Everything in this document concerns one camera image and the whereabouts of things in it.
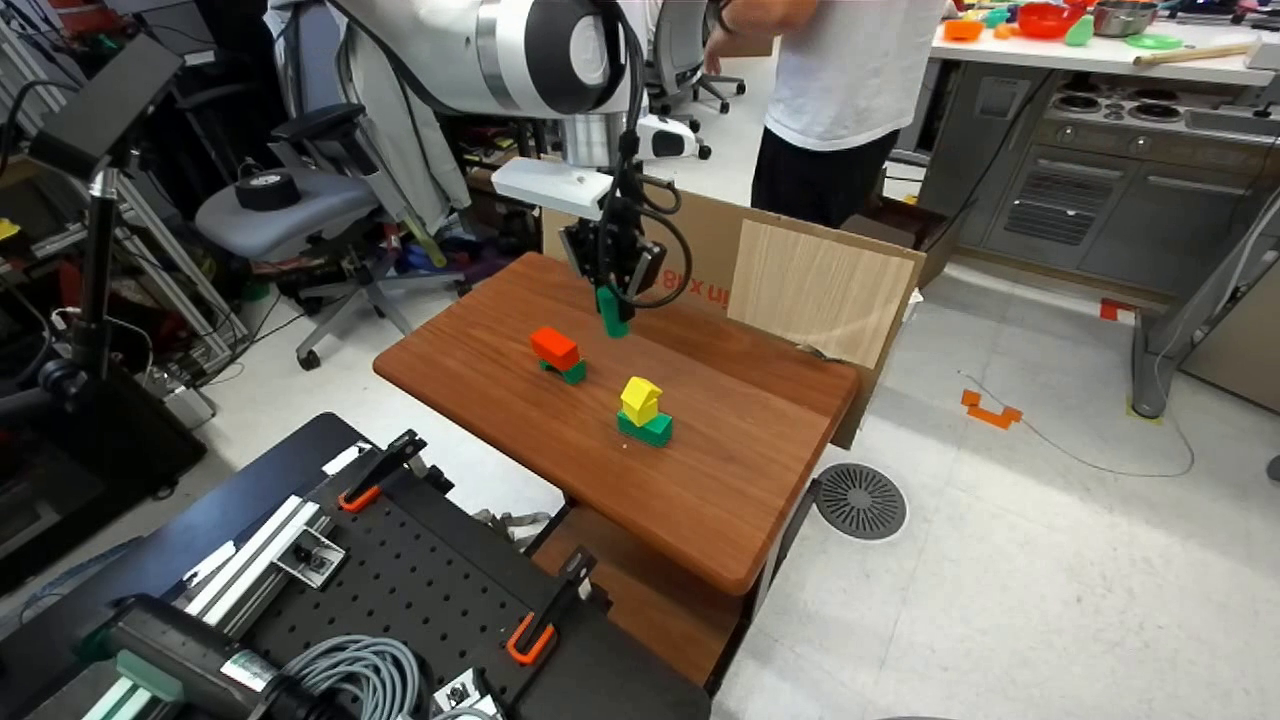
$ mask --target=office chair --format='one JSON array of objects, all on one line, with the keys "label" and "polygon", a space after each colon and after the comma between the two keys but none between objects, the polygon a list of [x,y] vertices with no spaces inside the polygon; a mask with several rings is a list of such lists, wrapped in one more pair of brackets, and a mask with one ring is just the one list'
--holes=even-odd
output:
[{"label": "office chair", "polygon": [[735,78],[704,72],[710,41],[711,41],[711,0],[669,0],[661,7],[658,38],[648,50],[648,109],[658,116],[676,116],[676,109],[689,100],[702,100],[702,92],[710,92],[723,116],[729,96],[721,92],[721,84],[729,84],[735,96],[748,92],[748,84]]},{"label": "office chair", "polygon": [[327,299],[318,318],[318,327],[298,345],[298,364],[305,374],[320,369],[318,345],[351,308],[372,308],[392,321],[401,334],[412,334],[408,318],[392,305],[398,289],[465,289],[459,274],[430,275],[385,275],[380,250],[385,218],[403,220],[415,238],[431,232],[446,211],[431,220],[412,218],[412,204],[385,178],[380,152],[369,142],[369,116],[362,106],[344,106],[339,66],[344,27],[325,0],[274,0],[267,24],[276,41],[276,70],[287,123],[274,132],[274,152],[283,163],[281,172],[257,172],[239,184],[221,188],[195,211],[199,238],[218,250],[250,261],[276,265],[299,252],[325,252],[339,280],[305,289],[305,308]]}]

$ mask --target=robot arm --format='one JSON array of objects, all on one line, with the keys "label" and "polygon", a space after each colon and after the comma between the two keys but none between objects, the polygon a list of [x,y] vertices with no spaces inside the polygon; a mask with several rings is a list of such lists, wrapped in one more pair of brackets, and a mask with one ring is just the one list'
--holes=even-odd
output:
[{"label": "robot arm", "polygon": [[[671,305],[689,284],[689,244],[663,209],[645,196],[640,106],[645,50],[663,0],[334,0],[362,24],[408,90],[439,111],[583,120],[623,116],[613,178],[512,161],[498,188],[515,199],[583,218],[567,232],[576,267],[622,305]],[[676,293],[640,299],[663,265],[663,244],[645,241],[640,220],[663,230],[684,274]]]}]

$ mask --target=black pants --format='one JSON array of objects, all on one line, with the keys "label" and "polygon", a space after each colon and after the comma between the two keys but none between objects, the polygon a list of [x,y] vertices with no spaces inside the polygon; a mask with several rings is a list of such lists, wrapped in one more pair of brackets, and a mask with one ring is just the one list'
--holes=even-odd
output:
[{"label": "black pants", "polygon": [[753,209],[842,230],[869,209],[892,143],[895,132],[850,152],[810,152],[763,130]]}]

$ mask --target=yellow block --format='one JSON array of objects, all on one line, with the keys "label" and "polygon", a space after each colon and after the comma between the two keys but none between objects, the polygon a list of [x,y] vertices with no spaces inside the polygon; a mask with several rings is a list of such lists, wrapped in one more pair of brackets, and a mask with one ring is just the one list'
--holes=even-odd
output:
[{"label": "yellow block", "polygon": [[13,241],[13,238],[19,238],[19,232],[23,232],[23,230],[19,230],[18,220],[0,218],[0,244]]},{"label": "yellow block", "polygon": [[661,399],[663,399],[663,389],[658,389],[654,380],[645,376],[634,376],[630,389],[617,395],[622,399],[622,414],[645,430],[648,421],[658,421],[661,414]]}]

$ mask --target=red block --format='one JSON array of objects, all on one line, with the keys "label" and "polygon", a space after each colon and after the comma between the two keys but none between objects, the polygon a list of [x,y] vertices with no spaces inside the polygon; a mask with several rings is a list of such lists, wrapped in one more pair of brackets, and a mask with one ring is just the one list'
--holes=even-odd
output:
[{"label": "red block", "polygon": [[567,374],[576,364],[576,345],[555,327],[535,327],[527,345],[555,374]]}]

